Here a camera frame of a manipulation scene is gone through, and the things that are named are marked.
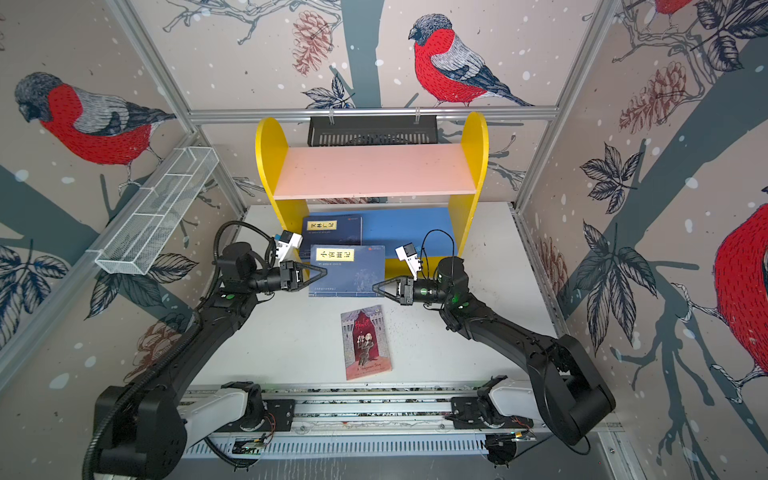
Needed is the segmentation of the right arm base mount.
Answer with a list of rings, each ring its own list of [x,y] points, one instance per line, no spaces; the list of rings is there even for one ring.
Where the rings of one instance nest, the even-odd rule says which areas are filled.
[[[514,380],[506,375],[492,377],[480,386],[474,396],[452,397],[450,410],[444,419],[457,430],[509,429],[530,430],[535,420],[526,416],[502,413],[493,403],[491,392],[497,387],[513,387]]]

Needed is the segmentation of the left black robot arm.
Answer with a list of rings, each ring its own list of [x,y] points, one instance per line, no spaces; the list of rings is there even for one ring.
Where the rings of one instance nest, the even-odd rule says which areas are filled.
[[[327,274],[292,257],[301,245],[298,234],[283,231],[264,238],[264,254],[247,242],[216,247],[214,279],[190,328],[129,384],[111,386],[97,398],[83,478],[163,479],[187,449],[209,443],[212,433],[233,422],[248,431],[265,427],[265,436],[273,437],[278,422],[253,382],[229,382],[206,398],[182,403],[191,382],[258,304],[278,291],[303,290]]]

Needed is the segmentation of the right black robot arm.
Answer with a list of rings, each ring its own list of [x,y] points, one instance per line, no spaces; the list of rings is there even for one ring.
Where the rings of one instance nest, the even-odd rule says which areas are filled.
[[[383,280],[372,291],[403,306],[435,305],[446,329],[497,351],[529,376],[538,413],[550,432],[574,447],[616,408],[616,400],[583,345],[503,318],[470,290],[464,260],[441,259],[431,277],[419,272],[421,253],[409,243],[396,249],[409,275]]]

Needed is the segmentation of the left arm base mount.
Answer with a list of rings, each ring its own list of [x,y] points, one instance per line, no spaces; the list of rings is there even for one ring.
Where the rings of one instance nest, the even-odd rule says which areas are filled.
[[[221,387],[227,393],[243,393],[226,414],[230,420],[216,430],[217,433],[236,432],[288,432],[291,430],[296,401],[287,397],[266,398],[263,388],[253,382],[229,382]]]

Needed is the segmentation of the blue book yellow label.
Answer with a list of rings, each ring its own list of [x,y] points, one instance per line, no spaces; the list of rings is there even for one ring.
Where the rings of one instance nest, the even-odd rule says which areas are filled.
[[[385,280],[385,247],[315,245],[311,264],[327,274],[309,286],[310,297],[376,297],[373,285]]]
[[[309,260],[315,245],[361,245],[363,218],[361,215],[308,216],[303,220],[301,235],[299,257]]]

